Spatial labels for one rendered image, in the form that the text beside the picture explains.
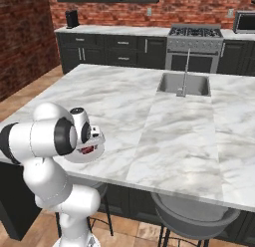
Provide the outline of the long dark base cupboard run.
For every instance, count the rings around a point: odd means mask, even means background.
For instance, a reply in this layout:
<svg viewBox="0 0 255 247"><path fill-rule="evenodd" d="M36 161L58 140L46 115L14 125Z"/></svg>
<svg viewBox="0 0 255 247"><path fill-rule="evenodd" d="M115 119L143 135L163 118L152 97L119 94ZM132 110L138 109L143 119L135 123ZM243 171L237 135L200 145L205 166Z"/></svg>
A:
<svg viewBox="0 0 255 247"><path fill-rule="evenodd" d="M132 35L57 33L63 73L80 64L163 69L166 39Z"/></svg>

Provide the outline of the dark wall shelf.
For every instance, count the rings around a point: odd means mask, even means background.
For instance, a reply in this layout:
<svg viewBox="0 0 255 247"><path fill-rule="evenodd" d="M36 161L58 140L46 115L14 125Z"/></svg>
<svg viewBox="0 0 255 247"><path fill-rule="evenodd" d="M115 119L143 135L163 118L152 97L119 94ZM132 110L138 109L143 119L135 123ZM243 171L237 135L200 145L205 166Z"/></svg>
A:
<svg viewBox="0 0 255 247"><path fill-rule="evenodd" d="M136 3L136 4L157 4L159 0L125 0L123 3Z"/></svg>

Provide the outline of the dark island cabinet base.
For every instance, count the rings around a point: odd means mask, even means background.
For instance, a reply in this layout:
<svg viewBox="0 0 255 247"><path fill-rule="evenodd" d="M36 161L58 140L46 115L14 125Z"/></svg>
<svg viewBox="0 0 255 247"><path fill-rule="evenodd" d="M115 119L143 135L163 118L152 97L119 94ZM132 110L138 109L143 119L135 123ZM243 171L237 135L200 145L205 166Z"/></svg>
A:
<svg viewBox="0 0 255 247"><path fill-rule="evenodd" d="M109 184L110 213L158 225L148 191ZM23 180L23 167L0 161L0 221L10 238L21 241L41 209ZM217 239L255 247L255 213L242 211Z"/></svg>

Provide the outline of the black coffee machine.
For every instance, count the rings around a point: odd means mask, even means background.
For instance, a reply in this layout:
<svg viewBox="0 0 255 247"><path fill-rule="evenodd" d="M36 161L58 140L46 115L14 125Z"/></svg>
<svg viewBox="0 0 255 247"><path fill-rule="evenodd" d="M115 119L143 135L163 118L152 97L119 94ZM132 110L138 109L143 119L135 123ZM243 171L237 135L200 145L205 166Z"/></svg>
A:
<svg viewBox="0 0 255 247"><path fill-rule="evenodd" d="M66 13L67 28L73 29L80 25L77 10L68 10Z"/></svg>

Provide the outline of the steel range with oven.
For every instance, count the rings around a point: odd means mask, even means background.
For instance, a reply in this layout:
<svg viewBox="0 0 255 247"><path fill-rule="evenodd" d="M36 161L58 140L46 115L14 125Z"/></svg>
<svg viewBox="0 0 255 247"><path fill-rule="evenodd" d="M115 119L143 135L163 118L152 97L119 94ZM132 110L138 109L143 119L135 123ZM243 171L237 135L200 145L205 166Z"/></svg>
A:
<svg viewBox="0 0 255 247"><path fill-rule="evenodd" d="M167 35L165 68L214 74L223 36L219 24L172 24Z"/></svg>

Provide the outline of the steel microwave oven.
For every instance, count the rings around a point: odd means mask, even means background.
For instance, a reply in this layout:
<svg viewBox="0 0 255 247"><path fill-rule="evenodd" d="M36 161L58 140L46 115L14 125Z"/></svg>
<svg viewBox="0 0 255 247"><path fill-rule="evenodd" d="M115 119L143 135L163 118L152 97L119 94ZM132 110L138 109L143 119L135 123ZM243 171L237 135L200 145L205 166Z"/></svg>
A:
<svg viewBox="0 0 255 247"><path fill-rule="evenodd" d="M235 34L255 34L255 11L237 10L233 32Z"/></svg>

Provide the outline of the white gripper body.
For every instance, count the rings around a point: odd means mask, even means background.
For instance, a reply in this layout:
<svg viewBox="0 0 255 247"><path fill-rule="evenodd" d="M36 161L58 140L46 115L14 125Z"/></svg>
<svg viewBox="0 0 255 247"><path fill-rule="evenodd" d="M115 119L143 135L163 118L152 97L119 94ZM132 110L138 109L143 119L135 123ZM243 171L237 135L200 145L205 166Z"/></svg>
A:
<svg viewBox="0 0 255 247"><path fill-rule="evenodd" d="M94 150L96 150L98 148L98 145L103 144L104 142L105 142L105 138L101 135L96 137L91 137L86 143L79 144L77 146L77 151L82 153L81 149L87 146L93 146Z"/></svg>

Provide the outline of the grey sink basin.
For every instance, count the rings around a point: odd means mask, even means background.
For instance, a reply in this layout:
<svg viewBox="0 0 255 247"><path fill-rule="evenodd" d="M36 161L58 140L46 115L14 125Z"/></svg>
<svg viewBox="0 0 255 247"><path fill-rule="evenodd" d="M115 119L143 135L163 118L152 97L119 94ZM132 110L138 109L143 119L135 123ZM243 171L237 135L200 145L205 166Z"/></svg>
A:
<svg viewBox="0 0 255 247"><path fill-rule="evenodd" d="M191 74L164 73L157 88L159 92L173 94L177 94L181 89L184 89L187 95L209 97L209 78Z"/></svg>

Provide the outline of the short dark base cupboard run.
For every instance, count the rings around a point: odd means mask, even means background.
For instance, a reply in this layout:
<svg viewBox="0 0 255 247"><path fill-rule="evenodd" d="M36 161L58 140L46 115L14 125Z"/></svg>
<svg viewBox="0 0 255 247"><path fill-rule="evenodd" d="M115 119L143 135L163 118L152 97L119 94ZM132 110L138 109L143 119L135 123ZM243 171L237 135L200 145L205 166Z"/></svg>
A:
<svg viewBox="0 0 255 247"><path fill-rule="evenodd" d="M225 40L217 73L255 77L255 41Z"/></svg>

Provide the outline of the silver tap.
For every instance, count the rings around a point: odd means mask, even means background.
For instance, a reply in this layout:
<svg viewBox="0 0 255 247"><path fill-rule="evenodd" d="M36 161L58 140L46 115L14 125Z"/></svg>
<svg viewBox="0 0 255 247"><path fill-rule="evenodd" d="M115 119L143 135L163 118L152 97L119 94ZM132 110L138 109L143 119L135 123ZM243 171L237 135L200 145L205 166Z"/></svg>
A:
<svg viewBox="0 0 255 247"><path fill-rule="evenodd" d="M183 76L183 82L182 82L182 87L178 88L176 96L177 97L185 97L186 96L186 79L187 79L187 71L188 71L188 64L189 64L189 58L190 58L190 48L188 49L187 53L187 59L186 59L186 65L185 65L185 71L184 71L184 76Z"/></svg>

